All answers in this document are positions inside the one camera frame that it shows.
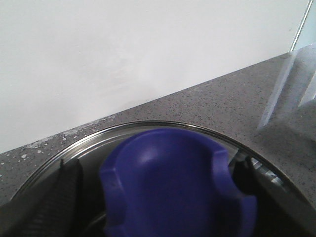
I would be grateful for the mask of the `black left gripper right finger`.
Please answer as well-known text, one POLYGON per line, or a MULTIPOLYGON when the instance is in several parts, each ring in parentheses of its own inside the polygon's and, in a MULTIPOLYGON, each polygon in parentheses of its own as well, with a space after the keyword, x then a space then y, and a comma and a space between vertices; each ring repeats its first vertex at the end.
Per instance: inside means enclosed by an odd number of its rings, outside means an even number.
POLYGON ((316 210, 295 195, 283 191, 251 167, 250 158, 232 161, 237 187, 257 197, 253 237, 314 237, 316 210))

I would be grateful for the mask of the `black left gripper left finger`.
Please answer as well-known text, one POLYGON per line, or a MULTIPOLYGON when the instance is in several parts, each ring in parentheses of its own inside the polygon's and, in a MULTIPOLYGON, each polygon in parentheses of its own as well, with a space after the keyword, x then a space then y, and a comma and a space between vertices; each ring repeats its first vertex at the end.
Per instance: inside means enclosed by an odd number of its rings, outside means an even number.
POLYGON ((81 192, 83 170, 75 159, 0 207, 2 237, 65 237, 81 192))

